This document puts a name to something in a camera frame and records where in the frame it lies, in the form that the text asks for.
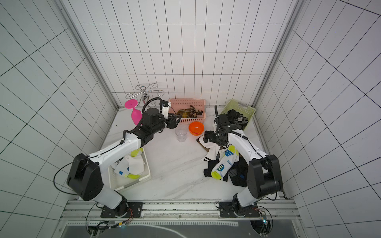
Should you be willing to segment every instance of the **white cloth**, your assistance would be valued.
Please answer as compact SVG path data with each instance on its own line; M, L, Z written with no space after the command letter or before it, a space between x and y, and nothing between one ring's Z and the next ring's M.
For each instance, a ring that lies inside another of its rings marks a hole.
M130 160L130 170L129 172L131 174L141 174L144 171L144 161L143 157L141 155L137 155L132 157L131 155L128 156L128 159Z
M216 156L217 156L217 153L218 153L218 150L219 150L220 146L217 145L216 143L213 143L213 142L205 143L203 140L204 140L204 135L202 135L199 138L199 142L200 142L200 144L202 146L204 146L205 148L209 149L209 151L206 154L206 156L204 156L201 160L203 160L203 161L216 160Z
M129 165L130 165L130 160L128 159L127 156L125 156L123 157L121 161L113 163L111 167L114 169L114 172L117 175L127 178L127 176L129 175L129 171L128 171Z

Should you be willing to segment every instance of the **white marble floor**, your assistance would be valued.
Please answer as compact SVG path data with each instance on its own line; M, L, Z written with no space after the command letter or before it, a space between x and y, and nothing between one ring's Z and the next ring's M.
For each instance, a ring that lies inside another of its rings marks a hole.
M116 118L108 133L104 146L120 140L124 129L135 127L131 119L132 109L119 109ZM214 109L206 108L207 118L204 126L212 130ZM254 123L249 122L245 134L250 140L262 149ZM234 186L228 182L205 177L203 170L207 162L201 158L206 151L197 143L198 136L188 135L185 142L178 142L174 130L165 129L144 146L152 179L123 191L122 194L129 200L201 200L222 199L230 200L233 195L242 191L243 187ZM108 183L108 175L102 175L104 183Z

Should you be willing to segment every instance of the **yellow and white sock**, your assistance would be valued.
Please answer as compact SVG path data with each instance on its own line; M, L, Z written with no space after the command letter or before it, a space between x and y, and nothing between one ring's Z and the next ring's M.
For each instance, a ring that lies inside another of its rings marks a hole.
M215 179L222 179L227 171L239 160L239 152L234 145L225 149L224 154L220 154L219 163L212 169L211 176Z

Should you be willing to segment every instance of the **white plastic basket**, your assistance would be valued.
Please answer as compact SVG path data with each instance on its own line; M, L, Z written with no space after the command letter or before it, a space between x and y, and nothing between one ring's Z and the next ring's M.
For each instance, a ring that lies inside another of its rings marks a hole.
M144 171L138 179L130 179L130 178L124 178L122 176L119 176L114 172L114 169L110 166L109 167L110 188L114 189L115 191L122 192L129 187L132 187L139 183L150 180L152 176L151 176L151 171L149 170L148 161L146 158L146 152L144 148L143 148L142 157L145 163Z

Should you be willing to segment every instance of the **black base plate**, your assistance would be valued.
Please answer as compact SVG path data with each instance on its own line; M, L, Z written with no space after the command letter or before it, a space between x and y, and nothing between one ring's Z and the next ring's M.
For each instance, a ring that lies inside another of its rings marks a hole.
M141 202L128 202L128 207L132 209L134 212L133 218L139 218L142 212L142 206L143 203ZM127 211L127 214L121 218L129 218L131 216L130 211ZM113 210L104 206L102 213L101 213L101 218L115 218L113 215Z
M240 214L236 214L233 210L232 202L218 202L217 207L219 208L221 217L260 217L259 212L253 210L257 206L250 206L241 211Z

